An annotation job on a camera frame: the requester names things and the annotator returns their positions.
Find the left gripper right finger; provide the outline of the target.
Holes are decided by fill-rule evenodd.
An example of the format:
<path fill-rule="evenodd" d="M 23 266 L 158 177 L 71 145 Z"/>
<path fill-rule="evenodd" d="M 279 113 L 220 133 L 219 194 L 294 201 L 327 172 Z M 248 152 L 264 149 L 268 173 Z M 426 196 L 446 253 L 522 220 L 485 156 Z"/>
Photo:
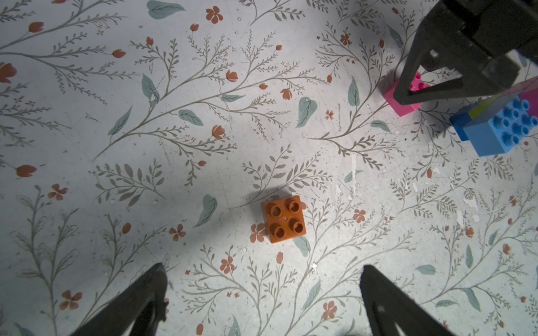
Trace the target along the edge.
<path fill-rule="evenodd" d="M 452 336 L 374 266 L 364 266 L 360 289 L 374 335 Z"/>

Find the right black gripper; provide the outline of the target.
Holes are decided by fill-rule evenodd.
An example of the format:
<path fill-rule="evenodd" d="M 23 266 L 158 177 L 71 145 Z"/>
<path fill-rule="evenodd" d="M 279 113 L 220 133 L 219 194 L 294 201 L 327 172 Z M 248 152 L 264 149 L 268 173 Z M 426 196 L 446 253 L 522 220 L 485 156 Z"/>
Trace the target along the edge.
<path fill-rule="evenodd" d="M 502 56 L 512 50 L 537 63 L 536 1 L 438 1 L 420 23 L 394 98 L 410 105 L 503 92 L 519 73 Z M 412 91 L 420 70 L 447 74 Z"/>

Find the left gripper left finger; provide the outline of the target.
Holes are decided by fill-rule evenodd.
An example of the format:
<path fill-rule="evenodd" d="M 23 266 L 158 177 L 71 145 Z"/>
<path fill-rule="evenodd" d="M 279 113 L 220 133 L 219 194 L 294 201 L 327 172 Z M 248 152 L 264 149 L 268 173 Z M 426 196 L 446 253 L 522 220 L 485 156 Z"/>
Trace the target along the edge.
<path fill-rule="evenodd" d="M 156 263 L 73 334 L 155 335 L 158 324 L 166 321 L 167 287 L 165 267 Z"/>

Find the blue and green brick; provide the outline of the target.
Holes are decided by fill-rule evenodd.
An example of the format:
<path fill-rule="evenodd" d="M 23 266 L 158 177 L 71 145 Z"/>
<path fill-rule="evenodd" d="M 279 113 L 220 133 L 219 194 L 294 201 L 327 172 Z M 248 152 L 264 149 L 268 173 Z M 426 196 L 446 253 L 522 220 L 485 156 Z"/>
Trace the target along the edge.
<path fill-rule="evenodd" d="M 500 106 L 502 108 L 513 102 L 515 99 L 518 99 L 519 96 L 519 93 L 516 92 L 510 95 L 494 95 L 487 99 L 479 100 L 473 104 L 462 107 L 456 114 L 450 117 L 450 122 L 460 140 L 468 141 L 469 138 L 464 131 L 464 127 L 467 124 L 486 112 L 491 105 L 494 107 Z"/>

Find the light blue long lego brick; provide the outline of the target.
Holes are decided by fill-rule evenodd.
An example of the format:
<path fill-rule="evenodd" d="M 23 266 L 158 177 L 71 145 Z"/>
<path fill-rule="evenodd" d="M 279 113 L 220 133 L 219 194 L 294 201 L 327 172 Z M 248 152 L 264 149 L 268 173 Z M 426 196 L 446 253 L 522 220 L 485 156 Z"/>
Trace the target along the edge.
<path fill-rule="evenodd" d="M 499 97 L 463 131 L 480 157 L 508 153 L 537 127 L 531 109 L 517 93 Z"/>

